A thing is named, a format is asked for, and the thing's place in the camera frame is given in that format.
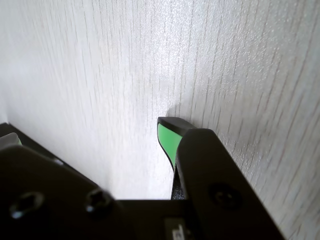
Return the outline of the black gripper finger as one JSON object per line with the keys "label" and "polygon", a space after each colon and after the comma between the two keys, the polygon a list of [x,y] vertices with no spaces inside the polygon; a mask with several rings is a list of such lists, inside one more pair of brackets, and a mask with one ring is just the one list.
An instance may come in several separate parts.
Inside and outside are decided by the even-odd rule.
{"label": "black gripper finger", "polygon": [[3,240],[125,240],[112,196],[68,167],[20,144],[0,150]]}
{"label": "black gripper finger", "polygon": [[213,130],[159,117],[157,139],[174,171],[171,198],[189,202],[197,239],[283,238]]}

